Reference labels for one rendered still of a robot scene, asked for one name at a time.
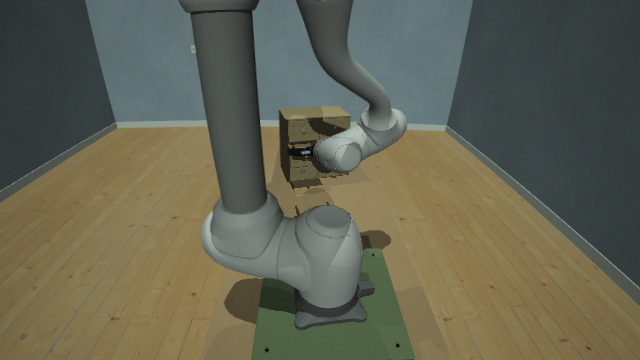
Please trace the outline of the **dark brown wooden chest of drawers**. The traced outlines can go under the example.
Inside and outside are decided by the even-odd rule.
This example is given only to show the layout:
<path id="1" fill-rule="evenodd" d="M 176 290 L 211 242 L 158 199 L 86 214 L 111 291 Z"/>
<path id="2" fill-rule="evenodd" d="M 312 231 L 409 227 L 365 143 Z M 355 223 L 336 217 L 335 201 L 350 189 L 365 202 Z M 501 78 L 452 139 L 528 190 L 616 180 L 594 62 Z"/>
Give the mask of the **dark brown wooden chest of drawers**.
<path id="1" fill-rule="evenodd" d="M 310 140 L 321 140 L 327 138 L 319 138 L 320 133 L 320 119 L 321 118 L 338 118 L 338 117 L 350 117 L 349 119 L 349 128 L 351 123 L 351 115 L 346 111 L 341 109 L 339 106 L 325 106 L 325 107 L 304 107 L 304 108 L 286 108 L 279 109 L 279 121 L 281 117 L 284 117 L 286 122 L 286 148 L 285 148 L 285 128 L 280 131 L 280 160 L 281 160 L 281 168 L 285 175 L 285 178 L 288 181 L 288 153 L 287 153 L 287 142 L 299 142 L 299 141 L 310 141 Z M 287 121 L 289 120 L 304 120 L 304 119 L 319 119 L 318 120 L 318 139 L 309 139 L 309 140 L 297 140 L 297 141 L 287 141 Z"/>

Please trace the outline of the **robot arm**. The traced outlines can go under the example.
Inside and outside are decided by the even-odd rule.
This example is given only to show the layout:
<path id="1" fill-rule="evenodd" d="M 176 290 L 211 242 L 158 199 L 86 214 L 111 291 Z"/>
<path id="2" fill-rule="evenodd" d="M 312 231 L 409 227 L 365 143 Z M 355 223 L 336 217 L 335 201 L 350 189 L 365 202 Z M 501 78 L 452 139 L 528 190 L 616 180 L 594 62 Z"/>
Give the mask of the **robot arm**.
<path id="1" fill-rule="evenodd" d="M 221 193 L 202 226 L 204 251 L 225 268 L 294 287 L 298 330 L 365 322 L 360 296 L 375 288 L 373 281 L 359 280 L 363 247 L 354 218 L 333 205 L 285 217 L 266 190 L 252 16 L 259 0 L 178 1 L 191 14 Z M 370 105 L 357 125 L 313 148 L 317 163 L 348 173 L 397 142 L 407 120 L 348 50 L 353 0 L 296 2 L 321 67 Z"/>

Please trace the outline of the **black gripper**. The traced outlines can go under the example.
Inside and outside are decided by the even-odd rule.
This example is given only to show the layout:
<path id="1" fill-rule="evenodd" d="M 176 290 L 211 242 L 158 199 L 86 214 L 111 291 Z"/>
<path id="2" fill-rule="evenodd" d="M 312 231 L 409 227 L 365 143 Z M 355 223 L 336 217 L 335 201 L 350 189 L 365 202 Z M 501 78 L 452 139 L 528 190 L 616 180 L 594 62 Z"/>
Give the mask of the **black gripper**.
<path id="1" fill-rule="evenodd" d="M 306 148 L 295 148 L 295 146 L 292 146 L 292 147 L 290 147 L 288 149 L 288 156 L 306 156 L 306 155 L 307 156 L 313 156 L 313 148 L 314 148 L 315 144 L 313 146 L 309 146 L 309 147 L 306 147 Z M 314 156 L 313 156 L 313 158 L 314 158 Z"/>

